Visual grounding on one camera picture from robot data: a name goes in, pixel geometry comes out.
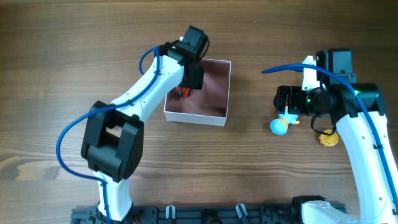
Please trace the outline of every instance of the cardboard box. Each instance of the cardboard box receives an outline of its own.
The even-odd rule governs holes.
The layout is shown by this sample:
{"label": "cardboard box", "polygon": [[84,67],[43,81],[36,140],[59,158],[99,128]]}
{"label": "cardboard box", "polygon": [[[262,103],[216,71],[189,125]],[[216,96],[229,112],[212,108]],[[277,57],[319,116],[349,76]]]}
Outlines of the cardboard box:
{"label": "cardboard box", "polygon": [[203,87],[187,98],[172,91],[164,103],[167,121],[224,126],[228,115],[231,62],[202,59]]}

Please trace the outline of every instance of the wooden surface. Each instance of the wooden surface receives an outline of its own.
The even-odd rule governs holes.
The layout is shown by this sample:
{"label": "wooden surface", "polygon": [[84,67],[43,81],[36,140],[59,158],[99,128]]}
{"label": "wooden surface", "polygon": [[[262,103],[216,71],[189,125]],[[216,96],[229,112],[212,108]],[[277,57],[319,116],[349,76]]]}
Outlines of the wooden surface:
{"label": "wooden surface", "polygon": [[[232,61],[228,120],[224,128],[170,123],[160,104],[131,177],[134,203],[259,204],[320,194],[358,217],[341,142],[321,146],[304,117],[286,136],[269,131],[277,86],[301,85],[302,75],[260,71],[317,50],[352,48],[358,81],[382,90],[397,150],[397,7],[343,0],[0,5],[0,223],[69,223],[70,209],[98,201],[95,182],[60,168],[58,135],[96,100],[124,93],[140,77],[141,55],[188,25],[209,35],[206,58]],[[80,157],[84,128],[70,131],[62,154],[90,174]]]}

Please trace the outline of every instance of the yellow object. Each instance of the yellow object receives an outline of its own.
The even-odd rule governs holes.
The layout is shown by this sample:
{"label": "yellow object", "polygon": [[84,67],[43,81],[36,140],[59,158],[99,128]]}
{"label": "yellow object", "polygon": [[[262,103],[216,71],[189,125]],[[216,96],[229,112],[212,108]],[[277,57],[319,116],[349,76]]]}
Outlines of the yellow object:
{"label": "yellow object", "polygon": [[324,134],[321,134],[321,136],[319,136],[319,139],[321,140],[321,144],[324,145],[325,147],[332,147],[335,144],[337,144],[338,142],[338,135],[337,133],[331,135],[331,136],[327,136]]}

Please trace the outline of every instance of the small toy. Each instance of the small toy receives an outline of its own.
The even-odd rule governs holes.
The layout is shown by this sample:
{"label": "small toy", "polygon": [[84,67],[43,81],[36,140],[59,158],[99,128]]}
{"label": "small toy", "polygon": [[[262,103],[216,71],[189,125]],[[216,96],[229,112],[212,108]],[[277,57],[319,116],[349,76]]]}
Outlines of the small toy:
{"label": "small toy", "polygon": [[285,107],[285,114],[278,114],[279,118],[273,120],[271,122],[271,131],[274,134],[284,135],[289,128],[289,124],[299,124],[300,122],[297,121],[299,117],[297,114],[289,114],[287,106]]}
{"label": "small toy", "polygon": [[[329,130],[326,130],[325,132],[330,134],[332,132],[332,130],[329,129]],[[332,147],[338,143],[338,135],[337,135],[337,133],[332,134],[331,136],[321,134],[319,136],[319,140],[321,140],[321,144],[324,145],[325,147]]]}

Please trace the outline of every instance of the red object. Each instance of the red object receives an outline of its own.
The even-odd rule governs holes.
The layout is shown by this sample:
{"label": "red object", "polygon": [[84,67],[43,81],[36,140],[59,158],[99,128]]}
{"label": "red object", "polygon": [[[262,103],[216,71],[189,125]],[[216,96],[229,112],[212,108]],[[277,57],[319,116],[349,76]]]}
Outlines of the red object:
{"label": "red object", "polygon": [[186,98],[191,95],[192,90],[190,88],[177,86],[173,89],[173,92],[178,95],[182,95],[182,97]]}

